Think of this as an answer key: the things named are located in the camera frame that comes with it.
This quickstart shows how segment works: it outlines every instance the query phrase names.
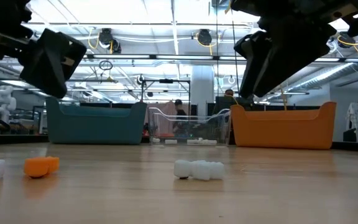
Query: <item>wooden table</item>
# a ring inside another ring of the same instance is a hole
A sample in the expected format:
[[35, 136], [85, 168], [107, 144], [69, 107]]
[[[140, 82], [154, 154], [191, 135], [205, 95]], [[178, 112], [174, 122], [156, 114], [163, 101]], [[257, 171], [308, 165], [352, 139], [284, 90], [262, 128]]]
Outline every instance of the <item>wooden table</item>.
[[[24, 159], [58, 156], [28, 179]], [[190, 146], [0, 146], [0, 223], [357, 223], [358, 152]], [[221, 161], [223, 181], [178, 180], [177, 159]]]

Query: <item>teal bin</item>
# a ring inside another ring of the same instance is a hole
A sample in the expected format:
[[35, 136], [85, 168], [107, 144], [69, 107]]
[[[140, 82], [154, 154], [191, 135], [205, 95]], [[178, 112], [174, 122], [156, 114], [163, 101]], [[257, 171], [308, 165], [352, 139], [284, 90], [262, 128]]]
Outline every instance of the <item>teal bin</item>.
[[49, 141], [58, 144], [140, 144], [147, 104], [131, 109], [60, 105], [47, 98]]

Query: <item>clear plastic bin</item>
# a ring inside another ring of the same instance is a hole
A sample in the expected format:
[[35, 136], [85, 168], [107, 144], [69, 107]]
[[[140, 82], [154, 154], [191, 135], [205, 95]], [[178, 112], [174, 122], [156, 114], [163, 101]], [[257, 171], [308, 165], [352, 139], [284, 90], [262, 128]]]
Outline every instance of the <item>clear plastic bin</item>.
[[230, 110], [213, 116], [166, 115], [149, 108], [151, 144], [227, 145], [230, 136]]

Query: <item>white column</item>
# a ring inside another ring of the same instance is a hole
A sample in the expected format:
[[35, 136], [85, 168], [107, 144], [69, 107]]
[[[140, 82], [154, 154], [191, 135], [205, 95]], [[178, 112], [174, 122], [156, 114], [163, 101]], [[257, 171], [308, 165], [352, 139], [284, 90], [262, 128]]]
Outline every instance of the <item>white column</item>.
[[206, 104], [214, 102], [214, 71], [212, 66], [193, 66], [190, 102], [198, 105], [198, 116], [206, 116]]

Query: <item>plastic bin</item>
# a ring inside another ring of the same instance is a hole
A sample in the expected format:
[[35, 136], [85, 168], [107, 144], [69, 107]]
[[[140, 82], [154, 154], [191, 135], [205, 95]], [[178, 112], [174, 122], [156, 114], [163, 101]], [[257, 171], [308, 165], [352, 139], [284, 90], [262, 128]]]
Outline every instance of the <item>plastic bin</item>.
[[229, 141], [230, 110], [214, 116], [166, 115], [149, 108], [151, 144], [226, 145]]
[[237, 146], [329, 149], [333, 143], [336, 103], [318, 110], [245, 111], [231, 106]]
[[147, 105], [131, 109], [59, 105], [47, 98], [49, 140], [60, 144], [140, 144]]

